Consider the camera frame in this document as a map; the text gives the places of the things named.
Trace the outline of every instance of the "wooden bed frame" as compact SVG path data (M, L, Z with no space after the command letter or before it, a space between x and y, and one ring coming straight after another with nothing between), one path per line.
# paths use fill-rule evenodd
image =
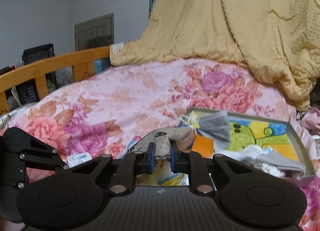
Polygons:
M12 87L35 79L39 99L48 95L45 75L49 72L72 66L73 80L81 81L93 75L94 61L109 57L110 47L99 47L74 53L68 53L14 69L0 76L0 115L10 111L5 91Z

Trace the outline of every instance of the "bolt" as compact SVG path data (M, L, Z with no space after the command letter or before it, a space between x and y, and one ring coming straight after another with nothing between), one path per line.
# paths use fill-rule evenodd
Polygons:
M113 185L110 188L110 191L114 193L124 193L127 190L127 188L124 185Z
M210 185L200 185L198 186L197 190L201 193L209 193L213 191L213 187Z

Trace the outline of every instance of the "door frame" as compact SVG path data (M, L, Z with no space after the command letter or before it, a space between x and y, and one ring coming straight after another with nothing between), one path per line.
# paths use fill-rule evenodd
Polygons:
M112 37L112 40L114 40L114 23L113 23L114 13L111 13L98 18L87 20L82 23L75 24L75 51L79 51L79 39L78 39L79 31L86 30L92 27L103 26L104 25L103 21L107 18L111 18L111 37Z

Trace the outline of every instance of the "door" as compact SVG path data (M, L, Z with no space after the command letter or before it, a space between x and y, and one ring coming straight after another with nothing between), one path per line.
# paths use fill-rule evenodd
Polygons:
M76 51L113 44L113 13L75 25Z

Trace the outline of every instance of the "floral bed sheet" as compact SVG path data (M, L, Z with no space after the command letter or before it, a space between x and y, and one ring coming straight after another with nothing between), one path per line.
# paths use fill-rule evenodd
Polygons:
M295 121L295 108L274 86L237 65L205 59L127 65L53 92L0 131L19 127L66 156L89 152L120 158L151 130L175 126L191 106L290 121L319 168L315 144ZM53 174L28 169L30 181ZM320 230L320 181L304 189L308 209L301 225ZM3 223L1 230L16 227Z

